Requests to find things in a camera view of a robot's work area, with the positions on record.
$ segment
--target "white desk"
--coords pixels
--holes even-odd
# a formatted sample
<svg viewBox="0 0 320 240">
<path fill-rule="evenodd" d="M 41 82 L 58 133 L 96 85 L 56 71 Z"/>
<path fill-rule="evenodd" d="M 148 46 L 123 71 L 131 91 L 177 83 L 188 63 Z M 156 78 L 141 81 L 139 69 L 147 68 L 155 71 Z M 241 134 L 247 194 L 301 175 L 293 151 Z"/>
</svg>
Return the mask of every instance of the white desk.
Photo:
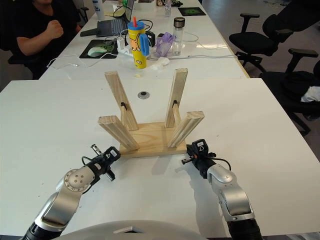
<svg viewBox="0 0 320 240">
<path fill-rule="evenodd" d="M 0 94 L 0 234 L 22 236 L 60 178 L 119 144 L 98 124 L 120 115 L 107 81 L 12 81 Z M 139 123 L 165 118 L 171 79 L 123 81 Z M 150 98 L 141 100 L 146 90 Z M 319 231 L 320 165 L 261 79 L 186 81 L 180 110 L 202 110 L 187 138 L 228 160 L 263 235 Z M 118 220 L 159 220 L 225 237 L 217 197 L 183 155 L 120 159 L 79 204 L 64 233 Z"/>
<path fill-rule="evenodd" d="M 184 0 L 183 7 L 200 7 L 197 0 Z M 139 19 L 148 19 L 153 21 L 152 31 L 157 36 L 159 33 L 173 32 L 174 18 L 180 17 L 181 14 L 177 7 L 172 7 L 171 17 L 164 17 L 164 8 L 157 7 L 156 11 L 136 11 L 134 10 L 132 16 L 136 16 Z M 97 27 L 97 16 L 94 14 L 89 22 L 83 27 L 83 31 L 94 29 Z M 232 51 L 227 48 L 226 42 L 220 35 L 218 29 L 212 23 L 210 18 L 206 16 L 186 16 L 185 17 L 185 31 L 196 34 L 199 36 L 199 42 L 206 48 L 223 47 L 226 48 L 207 50 L 202 48 L 195 42 L 185 42 L 185 46 L 182 49 L 181 57 L 188 55 L 207 55 L 207 56 L 227 56 L 233 55 Z M 67 55 L 80 55 L 89 42 L 92 39 L 104 39 L 104 37 L 96 38 L 96 36 L 80 37 L 78 34 L 72 42 L 66 47 L 66 49 L 60 54 L 60 56 Z M 194 40 L 195 37 L 185 33 L 183 39 Z M 82 59 L 82 61 L 91 65 L 97 61 L 97 59 Z M 148 66 L 155 61 L 148 60 Z M 63 57 L 55 61 L 53 66 L 61 67 L 68 63 L 79 64 L 84 66 L 76 56 Z M 136 74 L 139 74 L 139 78 L 151 79 L 153 81 L 162 80 L 164 78 L 172 78 L 172 72 L 174 69 L 188 68 L 189 78 L 246 78 L 245 70 L 241 67 L 236 58 L 225 59 L 212 59 L 212 58 L 197 58 L 197 59 L 179 59 L 171 60 L 163 70 L 156 71 L 149 67 L 145 69 L 137 69 L 134 66 L 132 58 L 119 54 L 116 59 L 104 59 L 95 64 L 92 67 L 74 67 L 65 66 L 61 69 L 54 70 L 48 69 L 41 80 L 56 80 L 56 79 L 71 79 L 71 80 L 90 80 L 101 79 L 103 73 L 106 71 L 118 71 L 123 74 L 124 77 L 132 79 Z"/>
</svg>

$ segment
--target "cartoon cup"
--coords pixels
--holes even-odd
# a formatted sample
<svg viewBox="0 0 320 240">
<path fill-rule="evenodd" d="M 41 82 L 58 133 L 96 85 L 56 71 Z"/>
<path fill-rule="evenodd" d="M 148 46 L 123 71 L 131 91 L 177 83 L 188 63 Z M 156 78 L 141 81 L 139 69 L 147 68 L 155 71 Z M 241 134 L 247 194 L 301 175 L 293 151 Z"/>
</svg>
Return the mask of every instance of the cartoon cup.
<svg viewBox="0 0 320 240">
<path fill-rule="evenodd" d="M 149 40 L 145 34 L 145 24 L 141 21 L 128 23 L 130 46 L 133 54 L 134 65 L 138 69 L 147 67 L 147 56 L 149 55 Z"/>
</svg>

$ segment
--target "green mouse pad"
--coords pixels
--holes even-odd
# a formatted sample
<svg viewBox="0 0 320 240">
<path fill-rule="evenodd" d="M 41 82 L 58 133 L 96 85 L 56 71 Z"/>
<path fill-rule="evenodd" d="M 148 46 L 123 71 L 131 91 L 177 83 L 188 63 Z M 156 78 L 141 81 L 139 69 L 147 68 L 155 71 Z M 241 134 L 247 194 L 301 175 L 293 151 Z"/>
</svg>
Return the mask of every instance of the green mouse pad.
<svg viewBox="0 0 320 240">
<path fill-rule="evenodd" d="M 118 45 L 117 45 L 117 41 L 111 41 L 111 40 L 98 40 L 98 39 L 94 39 L 91 40 L 91 42 L 88 44 L 88 46 L 86 46 L 85 50 L 83 51 L 83 53 L 81 53 L 80 57 L 81 59 L 99 59 L 101 58 L 102 55 L 104 55 L 105 53 L 103 53 L 100 56 L 96 56 L 96 57 L 92 57 L 92 56 L 88 56 L 88 52 L 90 49 L 92 49 L 93 47 L 102 47 L 104 49 L 107 50 L 108 53 L 117 55 L 118 54 Z M 111 55 L 111 54 L 106 54 L 103 59 L 115 59 L 117 56 Z"/>
<path fill-rule="evenodd" d="M 182 16 L 205 16 L 200 7 L 178 7 Z"/>
</svg>

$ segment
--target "cup lid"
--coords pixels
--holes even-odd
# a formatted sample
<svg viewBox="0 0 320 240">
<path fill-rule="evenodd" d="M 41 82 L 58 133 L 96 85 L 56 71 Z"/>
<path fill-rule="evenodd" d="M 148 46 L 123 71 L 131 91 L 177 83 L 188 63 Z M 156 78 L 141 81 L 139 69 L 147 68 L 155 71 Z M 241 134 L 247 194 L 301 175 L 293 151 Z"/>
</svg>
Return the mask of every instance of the cup lid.
<svg viewBox="0 0 320 240">
<path fill-rule="evenodd" d="M 178 16 L 174 18 L 174 22 L 173 22 L 173 26 L 175 26 L 176 28 L 183 28 L 185 26 L 185 18 Z"/>
</svg>

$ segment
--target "hand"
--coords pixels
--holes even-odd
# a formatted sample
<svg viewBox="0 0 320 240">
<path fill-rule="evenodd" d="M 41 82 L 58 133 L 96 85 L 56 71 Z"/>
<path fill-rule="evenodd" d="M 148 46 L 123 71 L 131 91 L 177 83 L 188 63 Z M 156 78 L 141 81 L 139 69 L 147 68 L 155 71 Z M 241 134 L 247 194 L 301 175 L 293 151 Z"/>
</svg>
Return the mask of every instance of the hand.
<svg viewBox="0 0 320 240">
<path fill-rule="evenodd" d="M 51 40 L 60 38 L 64 34 L 64 29 L 57 20 L 52 20 L 48 23 L 45 33 Z"/>
</svg>

